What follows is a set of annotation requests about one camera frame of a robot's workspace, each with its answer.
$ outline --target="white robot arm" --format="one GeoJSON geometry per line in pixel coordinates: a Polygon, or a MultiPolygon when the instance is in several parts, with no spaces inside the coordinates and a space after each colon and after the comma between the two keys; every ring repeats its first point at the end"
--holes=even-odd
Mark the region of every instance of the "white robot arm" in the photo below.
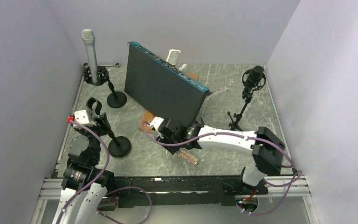
{"type": "MultiPolygon", "coordinates": [[[[265,127],[260,127],[257,132],[228,131],[201,124],[193,124],[190,127],[183,128],[170,120],[164,120],[159,117],[155,117],[149,127],[154,130],[156,139],[162,143],[182,142],[197,136],[214,133],[214,135],[199,138],[191,144],[184,145],[184,147],[188,149],[219,148],[252,155],[254,158],[252,163],[245,167],[242,174],[242,181],[247,185],[254,187],[267,175],[280,174],[283,155],[269,145],[248,139],[248,137],[263,138],[272,141],[284,149],[283,142],[265,127]],[[248,137],[238,138],[236,136],[238,134],[248,137]]],[[[168,147],[166,145],[165,148],[172,154],[178,150],[178,147],[168,147]]]]}

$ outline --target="marble surface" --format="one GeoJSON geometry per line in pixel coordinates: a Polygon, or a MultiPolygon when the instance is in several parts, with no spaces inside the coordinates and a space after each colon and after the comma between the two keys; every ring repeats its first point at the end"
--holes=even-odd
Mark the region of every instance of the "marble surface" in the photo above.
{"type": "MultiPolygon", "coordinates": [[[[243,85],[242,74],[250,65],[223,65],[223,64],[189,64],[185,72],[199,75],[199,82],[207,86],[213,94],[207,97],[200,110],[205,124],[219,129],[228,129],[229,117],[227,111],[232,114],[239,113],[244,105],[241,98],[243,85]]],[[[108,68],[110,80],[117,91],[124,91],[125,74],[127,67],[108,68]]],[[[83,84],[76,110],[83,110],[86,101],[95,97],[102,102],[101,112],[106,112],[109,122],[116,136],[127,137],[132,144],[132,150],[124,158],[110,157],[108,170],[115,176],[169,176],[169,175],[238,175],[244,166],[251,161],[251,155],[231,152],[223,149],[192,149],[190,152],[199,158],[194,166],[186,162],[178,155],[171,155],[162,147],[151,142],[142,131],[138,130],[139,122],[145,109],[132,98],[128,97],[127,103],[118,109],[110,108],[106,98],[110,94],[107,83],[94,87],[83,84]]],[[[274,132],[280,139],[282,133],[274,111],[274,107],[265,86],[254,93],[253,100],[247,106],[240,126],[245,131],[257,130],[258,126],[265,126],[274,132]]],[[[71,128],[62,155],[62,163],[58,173],[62,177],[68,159],[69,144],[78,133],[71,128]]],[[[108,144],[110,138],[102,136],[108,144]]],[[[106,153],[101,146],[101,160],[97,168],[102,168],[106,161],[106,153]]],[[[291,174],[290,169],[282,169],[283,174],[291,174]]]]}

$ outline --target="white wall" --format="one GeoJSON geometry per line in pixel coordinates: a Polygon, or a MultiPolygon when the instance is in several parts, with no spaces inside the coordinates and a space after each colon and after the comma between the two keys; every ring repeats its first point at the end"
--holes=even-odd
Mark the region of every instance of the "white wall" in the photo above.
{"type": "Polygon", "coordinates": [[[321,223],[358,223],[358,0],[302,0],[267,76],[321,223]]]}
{"type": "Polygon", "coordinates": [[[49,0],[76,54],[94,30],[100,64],[127,63],[129,41],[180,63],[265,65],[300,0],[49,0]]]}
{"type": "Polygon", "coordinates": [[[0,224],[30,223],[81,64],[45,0],[0,0],[0,224]]]}

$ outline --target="brown block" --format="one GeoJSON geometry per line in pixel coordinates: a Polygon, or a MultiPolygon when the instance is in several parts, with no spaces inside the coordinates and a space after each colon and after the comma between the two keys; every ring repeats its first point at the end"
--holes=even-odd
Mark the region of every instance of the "brown block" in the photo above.
{"type": "MultiPolygon", "coordinates": [[[[198,81],[198,75],[192,74],[192,73],[186,73],[186,74],[187,74],[188,76],[190,76],[191,78],[195,79],[196,81],[198,81]]],[[[155,116],[154,116],[152,113],[150,113],[148,110],[146,110],[146,112],[145,112],[145,114],[143,115],[143,118],[142,118],[142,120],[141,120],[141,122],[140,122],[140,124],[139,124],[139,129],[140,129],[141,131],[143,130],[142,125],[143,125],[143,122],[144,122],[144,121],[150,123],[154,118],[155,118],[155,116]]],[[[153,131],[152,131],[149,127],[147,127],[147,126],[146,126],[146,131],[147,131],[148,133],[153,133],[153,131]]]]}

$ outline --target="silver microphone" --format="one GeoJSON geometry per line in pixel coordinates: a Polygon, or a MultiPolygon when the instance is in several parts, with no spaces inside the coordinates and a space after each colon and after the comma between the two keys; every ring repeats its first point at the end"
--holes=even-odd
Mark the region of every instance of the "silver microphone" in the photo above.
{"type": "Polygon", "coordinates": [[[98,74],[98,65],[96,63],[95,55],[95,36],[91,29],[85,29],[82,31],[83,43],[86,46],[87,58],[89,60],[89,67],[91,73],[92,82],[96,83],[98,74]]]}

